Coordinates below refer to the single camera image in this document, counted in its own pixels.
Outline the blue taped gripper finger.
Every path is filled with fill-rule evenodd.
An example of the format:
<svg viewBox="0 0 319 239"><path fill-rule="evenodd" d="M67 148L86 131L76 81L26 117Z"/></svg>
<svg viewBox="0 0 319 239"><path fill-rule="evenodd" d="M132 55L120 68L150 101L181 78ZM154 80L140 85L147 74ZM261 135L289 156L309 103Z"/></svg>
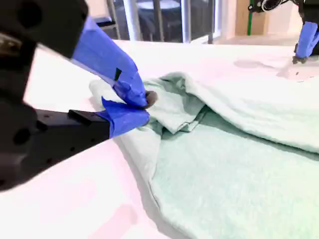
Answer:
<svg viewBox="0 0 319 239"><path fill-rule="evenodd" d="M299 62L304 64L309 57L319 55L319 27L317 23L305 21L294 53L293 64Z"/></svg>
<svg viewBox="0 0 319 239"><path fill-rule="evenodd" d="M99 76L125 103L147 109L156 102L134 61L92 19L85 1L19 0L16 14L30 39Z"/></svg>
<svg viewBox="0 0 319 239"><path fill-rule="evenodd" d="M99 112L39 111L36 123L37 167L45 170L103 141L149 121L146 110L102 99Z"/></svg>

